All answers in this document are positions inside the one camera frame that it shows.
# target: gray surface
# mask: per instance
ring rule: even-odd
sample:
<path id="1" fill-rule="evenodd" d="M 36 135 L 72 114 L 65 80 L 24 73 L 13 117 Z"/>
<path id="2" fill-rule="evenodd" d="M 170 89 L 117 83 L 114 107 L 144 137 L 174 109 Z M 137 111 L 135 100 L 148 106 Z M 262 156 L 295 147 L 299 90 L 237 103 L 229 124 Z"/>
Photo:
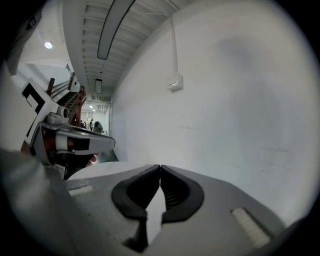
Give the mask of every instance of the gray surface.
<path id="1" fill-rule="evenodd" d="M 111 190 L 121 180 L 151 165 L 107 176 L 63 182 L 54 169 L 34 158 L 0 150 L 0 182 L 19 223 L 48 250 L 58 255 L 139 255 L 122 245 L 138 223 L 124 218 L 111 200 Z M 148 256 L 266 253 L 254 251 L 234 221 L 230 210 L 245 207 L 276 238 L 284 229 L 266 207 L 235 186 L 194 172 L 172 168 L 198 182 L 205 194 L 202 207 L 187 221 L 168 223 L 143 252 Z M 71 197 L 69 189 L 91 185 L 92 191 Z M 267 247 L 277 246 L 277 240 Z"/>
<path id="2" fill-rule="evenodd" d="M 91 185 L 93 191 L 75 196 L 79 207 L 93 223 L 99 225 L 115 243 L 121 244 L 132 237 L 138 223 L 124 218 L 111 200 L 111 191 L 120 181 L 140 173 L 149 166 L 122 173 L 70 180 L 69 189 Z M 172 169 L 198 182 L 204 190 L 202 207 L 187 221 L 162 225 L 144 255 L 245 255 L 254 251 L 243 230 L 230 211 L 245 207 L 272 235 L 278 235 L 284 226 L 280 219 L 265 206 L 237 187 L 208 176 L 172 167 Z M 126 255 L 135 253 L 127 251 Z"/>
<path id="3" fill-rule="evenodd" d="M 65 184 L 68 190 L 88 185 L 93 187 L 92 191 L 79 194 L 73 198 L 91 222 L 96 223 L 112 241 L 121 244 L 135 235 L 139 222 L 125 218 L 118 211 L 112 202 L 111 191 L 120 181 L 126 180 L 152 166 L 146 165 L 107 176 L 67 180 Z"/>
<path id="4" fill-rule="evenodd" d="M 170 168 L 198 182 L 204 190 L 204 202 L 187 221 L 162 225 L 145 255 L 234 256 L 252 252 L 254 248 L 230 214 L 239 207 L 248 209 L 273 235 L 284 230 L 275 214 L 237 187 L 195 172 Z"/>
<path id="5" fill-rule="evenodd" d="M 55 255 L 126 255 L 77 207 L 56 170 L 0 150 L 0 183 L 20 225 Z"/>

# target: ceiling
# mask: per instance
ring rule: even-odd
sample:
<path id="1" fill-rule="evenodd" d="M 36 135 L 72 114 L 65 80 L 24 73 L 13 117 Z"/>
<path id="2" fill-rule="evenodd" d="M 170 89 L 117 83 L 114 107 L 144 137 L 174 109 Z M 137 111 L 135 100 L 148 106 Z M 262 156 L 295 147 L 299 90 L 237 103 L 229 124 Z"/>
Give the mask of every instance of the ceiling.
<path id="1" fill-rule="evenodd" d="M 23 47 L 20 62 L 65 68 L 70 61 L 62 22 L 63 0 L 48 0 L 42 18 Z M 52 49 L 45 48 L 50 41 Z"/>
<path id="2" fill-rule="evenodd" d="M 93 96 L 92 100 L 110 102 L 122 72 L 144 40 L 174 12 L 195 1 L 136 0 L 120 24 L 106 60 L 97 58 L 97 53 L 100 35 L 113 0 L 77 2 L 77 7 L 73 9 L 78 17 L 74 20 L 64 14 L 64 36 L 70 60 L 80 84 Z M 69 8 L 68 15 L 71 15 L 71 11 L 72 8 Z M 81 25 L 73 26 L 72 22 L 81 22 Z M 68 39 L 73 40 L 69 47 Z M 96 94 L 95 79 L 102 79 L 102 93 L 99 95 Z"/>

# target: white wall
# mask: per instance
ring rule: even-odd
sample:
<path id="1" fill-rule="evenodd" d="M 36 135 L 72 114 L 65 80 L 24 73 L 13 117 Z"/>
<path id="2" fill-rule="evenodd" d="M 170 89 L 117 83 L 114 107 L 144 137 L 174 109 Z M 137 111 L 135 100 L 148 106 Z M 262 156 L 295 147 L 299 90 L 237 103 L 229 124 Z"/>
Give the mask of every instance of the white wall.
<path id="1" fill-rule="evenodd" d="M 167 21 L 117 86 L 117 157 L 228 181 L 291 224 L 319 185 L 319 77 L 303 38 L 258 1 L 198 2 L 173 21 L 184 88 L 166 90 L 173 74 Z"/>

